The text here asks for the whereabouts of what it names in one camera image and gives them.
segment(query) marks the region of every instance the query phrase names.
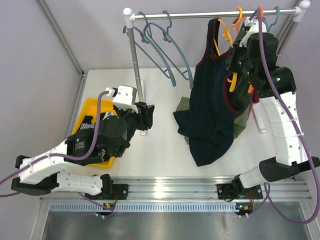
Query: clothes rack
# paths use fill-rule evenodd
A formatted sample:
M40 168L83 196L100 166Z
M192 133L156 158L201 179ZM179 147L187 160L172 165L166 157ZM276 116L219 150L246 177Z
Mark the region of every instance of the clothes rack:
M283 53L286 45L290 37L292 36L293 32L295 31L298 23L303 18L304 14L306 13L307 9L310 7L309 0L302 0L298 6L292 9L281 9L280 15L293 15L292 21L286 26L286 29L282 30L283 36L279 36L282 39L282 42L279 44L279 48L277 50L277 55L281 56ZM243 16L251 16L255 11L242 11ZM197 12L197 13L171 13L169 16L171 19L194 19L194 18L222 18L222 17L238 17L240 14L239 11L220 11L220 12ZM276 15L277 10L264 10L264 15ZM123 15L125 17L125 25L128 32L129 43L130 43L130 50L132 55L132 63L133 63L133 70L135 75L135 82L136 88L138 92L138 97L141 102L144 102L144 95L143 95L143 88L139 73L139 65L138 65L138 57L137 57L137 50L135 45L135 36L134 36L134 21L144 21L145 17L148 20L161 20L167 19L167 14L146 14L145 17L140 14L134 14L131 8L125 8L123 10Z

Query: robotic arm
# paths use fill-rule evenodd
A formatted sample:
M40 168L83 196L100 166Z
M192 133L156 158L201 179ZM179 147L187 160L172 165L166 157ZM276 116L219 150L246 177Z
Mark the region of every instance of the robotic arm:
M121 157L130 147L130 140L136 130L146 131L153 125L154 105L135 102L137 90L129 86L107 88L117 115L107 116L100 121L97 141L89 157L84 160L72 160L64 156L84 156L90 149L94 127L82 129L69 136L51 150L36 157L18 156L15 167L22 169L12 180L11 189L32 196L46 195L52 192L83 192L91 199L108 198L114 191L113 181L108 174L102 176L80 176L65 172L68 168L97 164L111 157ZM32 163L35 159L43 160Z
M235 193L233 196L238 198L250 194L252 189L266 182L293 177L300 172L311 169L292 120L274 96L266 77L261 59L258 32L258 20L246 18L233 44L232 52L226 59L226 64L230 72L237 73L238 76L248 75L251 85L258 91L260 101L264 105L271 123L276 155L261 161L259 166L237 175L232 181L232 185L228 186L228 190L220 186L222 199L230 196L228 193L230 188ZM300 128L293 73L287 67L276 65L279 42L273 34L266 32L264 23L262 24L262 32L266 61L272 81ZM312 157L312 160L315 167L320 165L319 158Z

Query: vent grille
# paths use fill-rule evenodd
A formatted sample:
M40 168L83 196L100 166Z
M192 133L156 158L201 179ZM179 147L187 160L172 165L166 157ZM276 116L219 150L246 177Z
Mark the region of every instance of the vent grille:
M53 202L51 212L109 212L90 202ZM208 212L237 212L233 202L118 202L114 210L118 213L208 213Z

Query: white pipe connector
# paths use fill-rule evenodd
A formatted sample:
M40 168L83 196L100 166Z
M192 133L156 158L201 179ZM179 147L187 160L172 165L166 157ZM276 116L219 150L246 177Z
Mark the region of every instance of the white pipe connector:
M296 6L296 13L294 14L293 21L299 23L304 17L308 8L310 8L311 2L309 0L302 0L299 3L299 6Z
M131 19L134 19L134 15L132 12L132 9L129 7L126 7L123 10L123 15L125 19L125 26L127 29L132 29L134 27L134 23L131 21Z

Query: metal floor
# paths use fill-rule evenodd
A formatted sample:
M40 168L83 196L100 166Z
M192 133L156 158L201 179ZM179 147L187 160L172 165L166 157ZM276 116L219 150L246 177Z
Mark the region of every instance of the metal floor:
M299 203L279 202L289 218L301 221ZM102 220L87 215L55 235L84 212L51 212L42 240L310 240L304 225L283 220L266 203L249 218L220 212L119 212Z

